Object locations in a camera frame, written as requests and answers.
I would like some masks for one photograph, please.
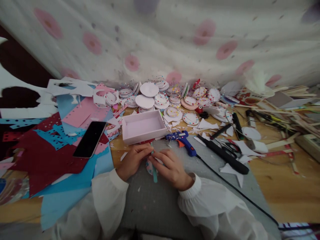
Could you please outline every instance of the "glue gun cord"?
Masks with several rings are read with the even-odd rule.
[[[218,174],[215,170],[213,170],[198,154],[196,156],[199,158],[204,165],[206,165],[214,174],[216,174],[219,178],[221,178],[226,184],[228,184],[230,187],[232,187],[234,190],[236,190],[238,193],[241,194],[245,199],[247,199],[250,203],[252,203],[256,208],[258,208],[261,212],[263,212],[265,215],[267,215],[277,226],[279,226],[279,223],[277,220],[275,220],[269,213],[267,213],[265,210],[263,210],[261,207],[259,207],[257,204],[255,204],[251,199],[249,199],[246,195],[244,195],[242,192],[240,192],[236,187],[234,187],[231,183],[229,183],[227,180],[225,180],[220,174]]]

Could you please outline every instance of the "hand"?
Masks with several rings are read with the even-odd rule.
[[[150,143],[133,146],[122,160],[121,167],[116,169],[118,176],[126,182],[129,177],[137,172],[141,161],[152,151],[153,147]]]
[[[179,191],[186,191],[192,187],[194,180],[184,171],[182,162],[171,149],[154,152],[148,158],[159,173],[169,180],[173,187]]]

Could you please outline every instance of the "paper cup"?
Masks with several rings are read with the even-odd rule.
[[[254,91],[250,90],[250,87],[245,85],[243,89],[236,95],[236,98],[240,101],[242,105],[254,105],[262,100],[274,96],[274,91],[266,86],[266,91],[264,94],[255,93]]]

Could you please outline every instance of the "scissors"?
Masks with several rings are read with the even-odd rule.
[[[223,149],[232,157],[238,158],[237,153],[241,155],[240,148],[236,144],[234,144],[231,139],[227,139],[228,142],[223,142],[222,140],[215,138],[214,141],[218,142],[221,149]]]

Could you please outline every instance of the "person's left hand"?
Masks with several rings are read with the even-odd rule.
[[[140,166],[141,161],[153,151],[150,143],[135,145],[122,160],[121,167],[116,169],[118,176],[127,181],[129,177],[135,174]]]

